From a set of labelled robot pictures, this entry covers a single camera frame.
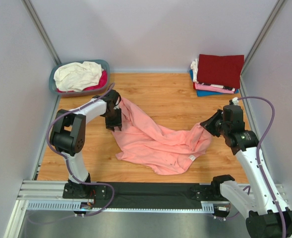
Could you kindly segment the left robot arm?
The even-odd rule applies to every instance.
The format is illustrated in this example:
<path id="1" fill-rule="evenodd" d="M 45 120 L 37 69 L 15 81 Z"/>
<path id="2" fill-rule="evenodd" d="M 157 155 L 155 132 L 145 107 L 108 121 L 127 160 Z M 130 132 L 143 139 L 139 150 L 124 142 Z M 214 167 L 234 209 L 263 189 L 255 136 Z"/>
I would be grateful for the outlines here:
<path id="1" fill-rule="evenodd" d="M 108 130 L 121 130 L 120 94 L 110 89 L 102 96 L 72 110 L 59 110 L 47 131 L 48 146 L 64 158 L 68 181 L 63 198 L 93 199 L 99 184 L 91 184 L 90 174 L 84 165 L 82 149 L 85 144 L 86 125 L 96 117 L 105 119 Z"/>

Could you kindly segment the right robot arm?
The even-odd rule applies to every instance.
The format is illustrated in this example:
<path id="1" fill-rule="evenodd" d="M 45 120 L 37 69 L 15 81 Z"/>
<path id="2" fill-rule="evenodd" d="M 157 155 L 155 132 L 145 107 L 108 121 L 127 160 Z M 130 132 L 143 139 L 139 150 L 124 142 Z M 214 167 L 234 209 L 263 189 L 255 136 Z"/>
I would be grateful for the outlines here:
<path id="1" fill-rule="evenodd" d="M 216 200 L 226 198 L 245 218 L 252 238 L 289 238 L 292 236 L 292 210 L 275 186 L 258 148 L 256 134 L 245 129 L 243 110 L 226 105 L 200 125 L 212 136 L 225 139 L 240 162 L 249 182 L 252 196 L 239 188 L 230 176 L 214 177 L 210 188 Z"/>

